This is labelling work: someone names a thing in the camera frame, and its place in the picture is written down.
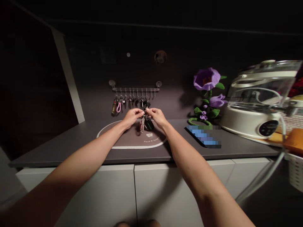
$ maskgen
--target cabinet door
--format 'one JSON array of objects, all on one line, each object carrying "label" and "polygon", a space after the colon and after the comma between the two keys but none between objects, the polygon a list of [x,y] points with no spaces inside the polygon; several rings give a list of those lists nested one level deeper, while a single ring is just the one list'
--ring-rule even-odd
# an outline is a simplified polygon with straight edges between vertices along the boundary
[{"label": "cabinet door", "polygon": [[[30,191],[54,169],[23,169],[17,177]],[[134,165],[100,167],[71,200],[56,226],[113,227],[120,221],[137,221]]]},{"label": "cabinet door", "polygon": [[227,190],[235,199],[253,181],[270,161],[267,158],[232,159],[235,167],[226,184]]},{"label": "cabinet door", "polygon": [[[208,163],[225,184],[235,163]],[[175,165],[135,166],[135,186],[139,226],[150,219],[162,226],[203,226],[196,200]]]}]

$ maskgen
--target purple crochet flower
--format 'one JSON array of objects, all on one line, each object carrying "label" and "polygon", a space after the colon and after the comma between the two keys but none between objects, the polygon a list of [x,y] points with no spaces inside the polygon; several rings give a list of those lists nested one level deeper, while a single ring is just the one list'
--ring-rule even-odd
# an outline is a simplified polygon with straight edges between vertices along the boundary
[{"label": "purple crochet flower", "polygon": [[225,96],[220,94],[219,96],[213,96],[211,97],[211,99],[209,100],[209,105],[211,107],[221,107],[223,106],[225,103],[228,103],[228,101],[223,100],[225,99]]},{"label": "purple crochet flower", "polygon": [[193,85],[197,90],[211,90],[219,82],[221,75],[213,68],[200,69],[193,77]]},{"label": "purple crochet flower", "polygon": [[201,115],[201,116],[200,116],[200,119],[201,119],[201,120],[207,120],[207,116]]}]

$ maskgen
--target countertop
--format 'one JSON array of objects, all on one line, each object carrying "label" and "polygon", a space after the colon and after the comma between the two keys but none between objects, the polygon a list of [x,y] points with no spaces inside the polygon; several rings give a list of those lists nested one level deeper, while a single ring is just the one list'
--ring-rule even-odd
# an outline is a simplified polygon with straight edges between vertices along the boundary
[{"label": "countertop", "polygon": [[[186,119],[169,120],[171,125],[207,160],[268,157],[278,155],[279,148],[260,144],[223,129],[212,130],[212,135],[221,141],[221,148],[202,147],[184,128]],[[109,123],[85,121],[60,134],[9,163],[10,167],[58,166],[77,149],[96,138]],[[173,161],[168,142],[149,149],[112,149],[104,164],[126,164]]]}]

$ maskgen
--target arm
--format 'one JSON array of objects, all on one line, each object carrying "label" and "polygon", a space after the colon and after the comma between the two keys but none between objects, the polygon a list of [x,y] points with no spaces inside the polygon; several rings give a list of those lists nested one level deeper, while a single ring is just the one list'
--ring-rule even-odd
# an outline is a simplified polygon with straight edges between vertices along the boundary
[{"label": "arm", "polygon": [[54,226],[73,196],[100,168],[122,133],[143,114],[141,109],[131,109],[123,121],[69,156],[4,213],[4,224]]},{"label": "arm", "polygon": [[254,226],[206,160],[165,119],[161,110],[147,109],[164,131],[173,158],[192,191],[203,220],[210,226]]}]

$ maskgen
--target pink key lanyard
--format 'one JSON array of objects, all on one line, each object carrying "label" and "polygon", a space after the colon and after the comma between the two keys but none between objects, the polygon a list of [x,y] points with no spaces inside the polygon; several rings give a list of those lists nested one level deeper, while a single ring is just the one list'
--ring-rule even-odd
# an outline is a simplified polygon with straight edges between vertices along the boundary
[{"label": "pink key lanyard", "polygon": [[124,96],[120,95],[119,96],[119,104],[118,104],[118,107],[117,107],[117,113],[119,113],[121,111],[121,105],[122,105],[123,99],[124,99]]},{"label": "pink key lanyard", "polygon": [[120,101],[119,104],[118,104],[117,113],[119,113],[120,111],[121,111],[121,101]]}]

